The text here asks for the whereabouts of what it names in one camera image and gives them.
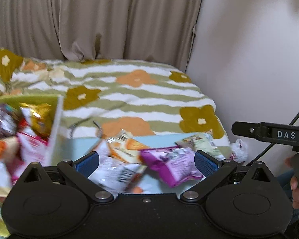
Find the striped blanket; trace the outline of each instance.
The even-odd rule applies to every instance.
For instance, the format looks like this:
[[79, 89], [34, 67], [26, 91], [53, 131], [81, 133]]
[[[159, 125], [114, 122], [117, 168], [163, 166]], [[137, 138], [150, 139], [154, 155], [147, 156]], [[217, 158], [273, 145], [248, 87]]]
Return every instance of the striped blanket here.
[[[0, 59], [2, 64], [10, 63], [7, 58]], [[93, 121], [105, 136], [114, 136], [120, 129], [134, 136], [212, 131], [215, 144], [229, 152], [214, 101], [170, 65], [24, 58], [20, 67], [13, 68], [8, 82], [0, 72], [0, 94], [41, 93], [63, 95], [62, 134], [66, 137], [74, 124], [73, 137], [96, 136], [98, 128]]]

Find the beige curtain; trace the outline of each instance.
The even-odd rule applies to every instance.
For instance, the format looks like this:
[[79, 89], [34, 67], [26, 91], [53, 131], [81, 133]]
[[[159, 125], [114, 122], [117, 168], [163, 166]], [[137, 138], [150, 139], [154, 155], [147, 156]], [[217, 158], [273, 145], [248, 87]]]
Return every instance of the beige curtain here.
[[41, 59], [140, 59], [185, 70], [201, 0], [0, 0], [0, 47]]

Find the metal screw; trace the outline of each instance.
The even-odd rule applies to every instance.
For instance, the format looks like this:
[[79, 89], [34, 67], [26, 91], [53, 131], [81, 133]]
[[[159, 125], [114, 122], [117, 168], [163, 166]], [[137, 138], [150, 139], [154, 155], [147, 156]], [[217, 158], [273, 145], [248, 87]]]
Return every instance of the metal screw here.
[[185, 191], [183, 197], [186, 199], [197, 199], [199, 194], [195, 191]]
[[99, 191], [95, 193], [97, 199], [108, 199], [112, 194], [108, 191]]

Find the circular pad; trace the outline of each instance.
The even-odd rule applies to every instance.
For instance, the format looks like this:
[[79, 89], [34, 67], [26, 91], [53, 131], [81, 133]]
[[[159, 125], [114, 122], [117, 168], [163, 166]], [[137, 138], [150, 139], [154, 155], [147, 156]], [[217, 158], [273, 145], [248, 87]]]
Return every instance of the circular pad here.
[[239, 237], [275, 235], [286, 229], [292, 216], [287, 196], [269, 182], [220, 187], [208, 196], [206, 212], [221, 229]]
[[29, 182], [11, 191], [2, 206], [10, 233], [52, 238], [77, 226], [88, 212], [83, 193], [70, 186]]
[[270, 202], [264, 196], [254, 193], [243, 193], [234, 198], [236, 209], [245, 214], [258, 215], [270, 208]]

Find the pink snack package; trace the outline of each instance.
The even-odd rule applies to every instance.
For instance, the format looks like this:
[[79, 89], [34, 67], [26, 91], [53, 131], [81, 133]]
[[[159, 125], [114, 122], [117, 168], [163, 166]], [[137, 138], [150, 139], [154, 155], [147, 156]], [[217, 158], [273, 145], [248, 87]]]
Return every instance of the pink snack package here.
[[48, 142], [39, 136], [31, 136], [24, 132], [17, 132], [17, 136], [21, 145], [21, 158], [27, 164], [31, 162], [45, 163], [45, 152]]
[[195, 152], [179, 146], [141, 150], [144, 163], [171, 188], [187, 180], [199, 180], [204, 176], [194, 163]]
[[28, 164], [22, 161], [19, 157], [15, 157], [13, 162], [7, 165], [7, 169], [11, 175], [11, 182], [13, 185], [17, 182], [27, 166]]

